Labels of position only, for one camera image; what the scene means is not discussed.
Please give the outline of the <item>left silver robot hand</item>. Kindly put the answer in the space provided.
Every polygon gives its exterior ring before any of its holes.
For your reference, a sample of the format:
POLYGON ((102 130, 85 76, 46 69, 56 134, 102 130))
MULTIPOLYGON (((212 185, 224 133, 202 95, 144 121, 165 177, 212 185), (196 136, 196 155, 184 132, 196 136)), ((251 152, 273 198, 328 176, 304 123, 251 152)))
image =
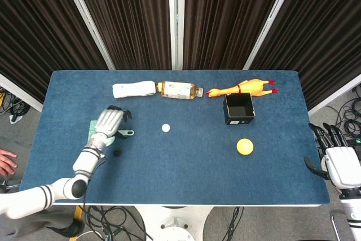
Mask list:
POLYGON ((95 135, 106 139, 111 137, 126 139, 127 136, 118 132, 118 129, 121 122, 127 122, 128 119, 132 119, 132 114, 129 110, 123 110, 118 106, 110 105, 100 114, 94 126, 95 135))

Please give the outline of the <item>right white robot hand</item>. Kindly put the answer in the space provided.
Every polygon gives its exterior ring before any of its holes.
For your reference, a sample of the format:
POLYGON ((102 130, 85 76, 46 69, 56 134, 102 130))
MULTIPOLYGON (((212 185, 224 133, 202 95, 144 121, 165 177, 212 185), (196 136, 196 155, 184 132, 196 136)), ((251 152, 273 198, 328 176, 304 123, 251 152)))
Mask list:
POLYGON ((354 148, 350 147, 342 131, 334 125, 323 123, 322 127, 309 123, 321 149, 320 162, 325 169, 318 169, 305 156, 308 170, 324 180, 330 180, 339 190, 360 188, 360 161, 354 148))

